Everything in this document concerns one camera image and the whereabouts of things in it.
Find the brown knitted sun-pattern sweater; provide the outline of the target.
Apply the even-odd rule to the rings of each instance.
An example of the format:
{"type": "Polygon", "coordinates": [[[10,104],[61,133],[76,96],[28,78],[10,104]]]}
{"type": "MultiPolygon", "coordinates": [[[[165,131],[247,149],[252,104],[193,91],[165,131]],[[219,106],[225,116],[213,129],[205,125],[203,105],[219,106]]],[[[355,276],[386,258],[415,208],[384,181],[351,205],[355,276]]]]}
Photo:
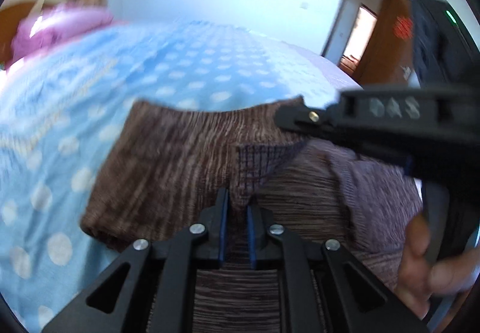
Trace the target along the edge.
{"type": "Polygon", "coordinates": [[[225,112],[136,101],[103,163],[80,221],[109,248],[171,239],[229,190],[227,258],[201,271],[195,332],[278,332],[278,283],[248,268],[247,205],[257,198],[306,240],[335,238],[388,288],[398,280],[404,230],[422,209],[398,167],[278,128],[279,103],[225,112]]]}

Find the brown wooden door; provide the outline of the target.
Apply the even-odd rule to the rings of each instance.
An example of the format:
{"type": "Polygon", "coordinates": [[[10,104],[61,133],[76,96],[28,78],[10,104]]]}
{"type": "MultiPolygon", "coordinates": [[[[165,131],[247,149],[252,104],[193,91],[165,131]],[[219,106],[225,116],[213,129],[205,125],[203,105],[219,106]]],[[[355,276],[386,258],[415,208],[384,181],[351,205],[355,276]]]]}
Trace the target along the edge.
{"type": "Polygon", "coordinates": [[[354,80],[362,86],[405,85],[413,73],[413,39],[399,39],[393,32],[397,16],[411,18],[411,1],[382,2],[377,23],[353,74],[354,80]]]}

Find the red double happiness decal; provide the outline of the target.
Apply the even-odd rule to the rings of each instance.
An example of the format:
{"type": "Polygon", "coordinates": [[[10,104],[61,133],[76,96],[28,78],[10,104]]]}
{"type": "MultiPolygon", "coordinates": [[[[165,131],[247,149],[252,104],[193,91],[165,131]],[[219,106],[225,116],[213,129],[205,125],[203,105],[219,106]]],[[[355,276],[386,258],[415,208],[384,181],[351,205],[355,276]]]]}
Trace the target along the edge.
{"type": "Polygon", "coordinates": [[[393,32],[394,35],[402,40],[408,40],[413,37],[413,21],[410,17],[407,16],[397,16],[393,32]]]}

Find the blue pink patterned bed sheet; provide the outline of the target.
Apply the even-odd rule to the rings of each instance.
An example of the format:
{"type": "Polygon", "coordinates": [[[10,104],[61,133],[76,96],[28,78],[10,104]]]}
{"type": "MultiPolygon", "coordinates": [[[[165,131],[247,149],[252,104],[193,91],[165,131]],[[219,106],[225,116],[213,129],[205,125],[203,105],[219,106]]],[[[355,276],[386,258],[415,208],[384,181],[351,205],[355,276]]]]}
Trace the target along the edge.
{"type": "Polygon", "coordinates": [[[80,230],[133,103],[231,111],[355,82],[312,51],[206,21],[120,24],[1,73],[1,294],[39,332],[115,254],[80,230]]]}

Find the folded pink blanket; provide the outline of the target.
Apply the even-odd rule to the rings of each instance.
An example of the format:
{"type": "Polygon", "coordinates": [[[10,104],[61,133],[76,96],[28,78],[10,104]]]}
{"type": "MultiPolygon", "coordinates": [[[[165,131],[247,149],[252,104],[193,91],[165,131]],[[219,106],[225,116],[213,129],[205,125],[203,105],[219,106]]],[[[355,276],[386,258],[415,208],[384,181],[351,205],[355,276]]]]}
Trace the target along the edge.
{"type": "Polygon", "coordinates": [[[23,19],[11,41],[11,62],[64,43],[96,28],[110,25],[114,17],[105,7],[59,5],[23,19]]]}

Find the cream wooden headboard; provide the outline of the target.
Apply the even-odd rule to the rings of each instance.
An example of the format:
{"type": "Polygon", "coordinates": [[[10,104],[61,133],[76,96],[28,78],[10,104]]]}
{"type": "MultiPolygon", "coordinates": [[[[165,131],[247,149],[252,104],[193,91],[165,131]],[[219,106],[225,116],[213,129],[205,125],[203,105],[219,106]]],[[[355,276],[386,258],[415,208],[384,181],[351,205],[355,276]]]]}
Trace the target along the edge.
{"type": "Polygon", "coordinates": [[[50,8],[66,0],[4,0],[1,5],[1,64],[11,60],[11,41],[16,35],[19,23],[24,18],[36,15],[44,8],[50,8]]]}

